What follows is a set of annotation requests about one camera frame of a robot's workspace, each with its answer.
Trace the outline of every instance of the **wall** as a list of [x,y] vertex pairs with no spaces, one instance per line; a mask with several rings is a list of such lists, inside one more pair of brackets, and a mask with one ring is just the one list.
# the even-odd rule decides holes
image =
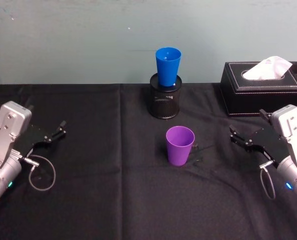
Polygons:
[[184,82],[225,62],[297,61],[297,0],[0,0],[0,83],[147,83],[181,50]]

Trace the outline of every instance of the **pen holder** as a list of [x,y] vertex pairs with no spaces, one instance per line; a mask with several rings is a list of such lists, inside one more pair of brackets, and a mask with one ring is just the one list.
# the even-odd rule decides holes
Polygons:
[[179,76],[173,86],[166,87],[159,85],[158,74],[154,74],[150,79],[150,114],[158,119],[175,117],[180,111],[181,86],[182,80]]

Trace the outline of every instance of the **gray cable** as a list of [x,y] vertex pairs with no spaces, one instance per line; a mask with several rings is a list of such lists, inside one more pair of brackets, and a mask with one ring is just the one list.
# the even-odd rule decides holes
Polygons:
[[31,180],[31,178],[32,178],[32,173],[33,173],[33,171],[34,171],[34,169],[35,169],[35,166],[33,166],[32,169],[31,169],[31,171],[30,171],[30,173],[29,173],[29,175],[28,175],[28,181],[29,181],[29,184],[30,184],[35,190],[38,190],[38,191],[41,191],[41,192],[50,190],[50,189],[54,186],[54,184],[55,184],[55,179],[56,179],[56,176],[57,176],[53,164],[51,163],[50,160],[48,160],[46,157],[43,157],[43,156],[39,156],[39,155],[30,155],[30,157],[40,158],[40,159],[44,159],[45,161],[47,161],[47,162],[50,164],[50,166],[52,167],[52,169],[53,169],[53,172],[54,172],[54,178],[53,178],[53,182],[52,182],[52,184],[51,184],[49,187],[47,187],[47,188],[38,188],[38,187],[34,186],[33,183],[32,183],[32,180]]
[[[264,182],[263,182],[263,170],[265,170],[267,176],[268,176],[268,179],[269,179],[269,182],[270,182],[270,185],[271,185],[271,188],[272,188],[272,192],[273,192],[273,197],[271,197],[268,193],[268,190],[267,188],[265,187],[264,185]],[[264,189],[264,192],[266,194],[266,196],[270,199],[270,200],[274,200],[276,198],[276,194],[275,194],[275,189],[274,189],[274,185],[273,185],[273,181],[272,181],[272,178],[271,178],[271,175],[269,173],[269,171],[267,170],[266,167],[263,167],[261,170],[260,170],[260,181],[262,183],[262,186],[263,186],[263,189]]]

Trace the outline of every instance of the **table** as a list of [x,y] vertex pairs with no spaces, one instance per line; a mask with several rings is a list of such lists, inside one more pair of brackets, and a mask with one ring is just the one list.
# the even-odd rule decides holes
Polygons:
[[[0,240],[297,240],[297,196],[273,167],[276,200],[260,182],[260,154],[232,144],[229,125],[251,134],[259,117],[227,117],[219,84],[182,86],[180,113],[146,107],[148,84],[1,85],[7,101],[34,105],[31,123],[67,137],[46,152],[56,168],[48,192],[23,170],[0,199]],[[184,125],[199,148],[168,164],[165,133]]]

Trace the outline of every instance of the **black leather tissue box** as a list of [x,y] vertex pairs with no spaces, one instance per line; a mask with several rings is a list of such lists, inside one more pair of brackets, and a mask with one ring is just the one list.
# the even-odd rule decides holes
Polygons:
[[297,61],[280,79],[248,80],[243,74],[259,62],[226,62],[220,90],[229,116],[258,116],[297,106]]

